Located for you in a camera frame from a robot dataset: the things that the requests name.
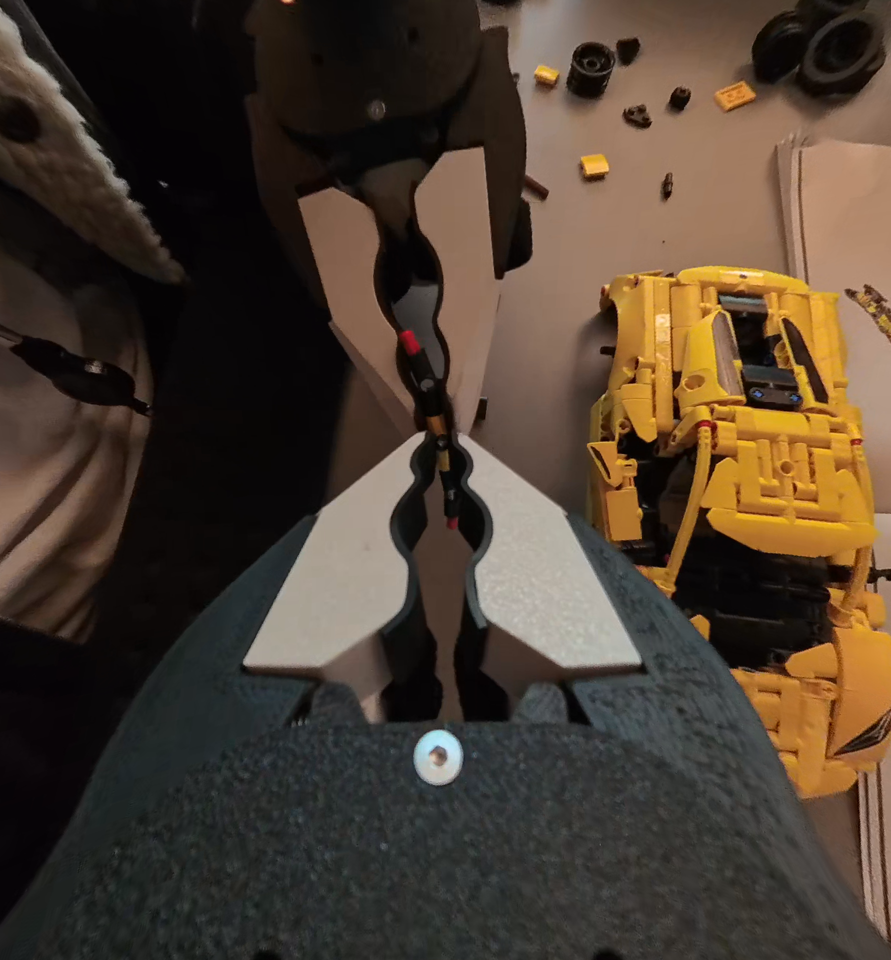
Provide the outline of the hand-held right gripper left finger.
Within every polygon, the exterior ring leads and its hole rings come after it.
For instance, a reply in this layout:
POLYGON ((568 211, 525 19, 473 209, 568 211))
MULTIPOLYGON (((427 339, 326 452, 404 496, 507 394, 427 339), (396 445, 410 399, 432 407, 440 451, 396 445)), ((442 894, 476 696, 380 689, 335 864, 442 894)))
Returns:
POLYGON ((348 687, 368 722, 426 636, 413 555, 427 526, 426 439, 405 440, 319 510, 242 661, 250 674, 348 687))

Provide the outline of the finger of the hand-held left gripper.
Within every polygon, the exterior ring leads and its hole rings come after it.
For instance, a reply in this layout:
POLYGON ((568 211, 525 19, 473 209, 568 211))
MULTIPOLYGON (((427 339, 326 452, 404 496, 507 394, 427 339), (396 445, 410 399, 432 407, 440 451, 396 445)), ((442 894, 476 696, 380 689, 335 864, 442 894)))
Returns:
POLYGON ((485 150, 445 152, 414 194, 415 221, 439 269, 436 327, 447 352, 446 390, 456 429, 476 421, 500 303, 485 150))
POLYGON ((298 207, 333 334, 395 430, 416 433, 415 401, 398 366, 398 330, 378 288, 381 240, 374 212, 335 187, 301 198, 298 207))

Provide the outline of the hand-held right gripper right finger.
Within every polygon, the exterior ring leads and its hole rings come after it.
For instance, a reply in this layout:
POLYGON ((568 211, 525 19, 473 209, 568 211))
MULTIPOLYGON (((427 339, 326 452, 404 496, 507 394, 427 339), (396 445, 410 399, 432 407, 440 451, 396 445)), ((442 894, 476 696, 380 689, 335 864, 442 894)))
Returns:
POLYGON ((508 718, 537 684, 632 676, 643 658, 568 513, 472 438, 458 532, 471 550, 455 643, 463 718, 508 718))

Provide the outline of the yellow pin connector brick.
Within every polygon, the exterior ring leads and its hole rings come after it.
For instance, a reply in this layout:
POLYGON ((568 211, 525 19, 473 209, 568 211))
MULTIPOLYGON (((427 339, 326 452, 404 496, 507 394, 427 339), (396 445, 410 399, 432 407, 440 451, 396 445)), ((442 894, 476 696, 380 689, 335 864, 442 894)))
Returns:
POLYGON ((435 440, 436 466, 443 485, 452 474, 453 435, 449 415, 439 412, 424 415, 427 432, 435 440))

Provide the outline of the yellow toy brick car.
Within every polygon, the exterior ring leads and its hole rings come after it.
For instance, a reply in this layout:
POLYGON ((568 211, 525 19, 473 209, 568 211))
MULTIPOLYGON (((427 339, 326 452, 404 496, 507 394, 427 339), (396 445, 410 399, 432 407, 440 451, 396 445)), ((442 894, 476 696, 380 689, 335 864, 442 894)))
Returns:
POLYGON ((748 267, 616 276, 586 444, 587 522, 709 640, 803 799, 891 744, 891 570, 837 301, 748 267))

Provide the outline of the grey desk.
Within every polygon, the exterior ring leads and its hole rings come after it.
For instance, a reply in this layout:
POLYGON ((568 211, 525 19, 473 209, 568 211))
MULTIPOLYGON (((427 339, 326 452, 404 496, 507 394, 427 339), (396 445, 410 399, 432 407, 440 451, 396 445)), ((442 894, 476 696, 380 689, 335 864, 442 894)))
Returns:
POLYGON ((476 442, 565 510, 585 509, 586 438, 601 395, 612 335, 598 318, 600 288, 618 274, 677 272, 708 265, 785 273, 787 248, 775 148, 831 119, 836 139, 885 139, 891 118, 891 2, 871 2, 886 31, 886 66, 837 109, 794 84, 765 85, 730 112, 716 90, 745 79, 757 33, 794 2, 479 2, 484 26, 509 32, 527 130, 527 172, 549 190, 530 200, 534 253, 502 281, 485 375, 487 416, 476 442), (636 37, 641 51, 617 64, 605 93, 580 99, 565 86, 582 42, 615 46, 636 37), (560 71, 536 89, 538 65, 560 71), (679 115, 671 91, 691 89, 679 115), (625 124, 645 104, 648 129, 625 124), (602 154, 609 173, 584 181, 580 157, 602 154), (672 172, 671 198, 662 201, 672 172))

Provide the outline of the pile of black yellow bricks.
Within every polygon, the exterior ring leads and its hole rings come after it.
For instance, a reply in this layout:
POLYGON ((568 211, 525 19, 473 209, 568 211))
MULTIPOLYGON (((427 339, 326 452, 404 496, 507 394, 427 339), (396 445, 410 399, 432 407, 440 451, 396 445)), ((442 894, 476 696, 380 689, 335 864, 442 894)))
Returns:
MULTIPOLYGON (((616 54, 616 64, 620 66, 630 66, 642 51, 642 42, 638 37, 623 37, 610 46, 616 54)), ((561 77, 561 71, 558 69, 539 64, 535 66, 533 73, 534 85, 537 90, 554 90, 561 77)), ((739 80, 726 87, 723 87, 713 94, 713 101, 716 106, 724 113, 750 105, 757 98, 757 92, 745 80, 739 80)), ((686 86, 676 86, 671 91, 666 105, 666 112, 671 115, 682 114, 692 102, 692 90, 686 86)), ((648 130, 653 123, 653 118, 645 103, 638 103, 627 106, 622 111, 622 120, 625 124, 636 130, 648 130)), ((610 163, 602 153, 586 154, 580 156, 579 170, 582 179, 585 182, 598 182, 605 179, 610 173, 610 163)), ((534 177, 527 174, 525 178, 526 187, 541 200, 548 198, 548 188, 539 184, 534 177)), ((663 202, 668 201, 673 192, 674 176, 672 172, 665 174, 659 196, 663 202)))

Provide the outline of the black toy tire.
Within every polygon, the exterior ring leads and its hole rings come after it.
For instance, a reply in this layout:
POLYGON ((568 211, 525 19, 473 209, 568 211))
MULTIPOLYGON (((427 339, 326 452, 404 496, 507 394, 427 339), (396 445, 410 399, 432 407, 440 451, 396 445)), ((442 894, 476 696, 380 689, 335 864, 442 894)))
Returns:
POLYGON ((566 77, 566 88, 574 96, 594 100, 600 98, 617 63, 616 51, 598 41, 584 41, 572 52, 566 77))
POLYGON ((771 18, 751 45, 754 78, 775 85, 798 69, 812 38, 809 18, 799 10, 783 11, 771 18))
POLYGON ((808 42, 795 84, 814 97, 859 93, 886 58, 882 23, 871 13, 851 8, 824 23, 808 42))

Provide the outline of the building instruction booklet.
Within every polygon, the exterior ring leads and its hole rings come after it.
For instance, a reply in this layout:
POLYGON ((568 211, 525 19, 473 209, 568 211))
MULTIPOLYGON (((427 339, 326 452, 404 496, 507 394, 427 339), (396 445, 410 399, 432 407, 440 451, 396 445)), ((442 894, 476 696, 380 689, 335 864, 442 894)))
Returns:
MULTIPOLYGON (((789 137, 776 147, 793 275, 841 294, 848 394, 863 414, 879 537, 891 568, 891 148, 789 137)), ((891 634, 891 582, 879 594, 891 634)), ((865 908, 891 944, 891 747, 858 786, 865 908)))

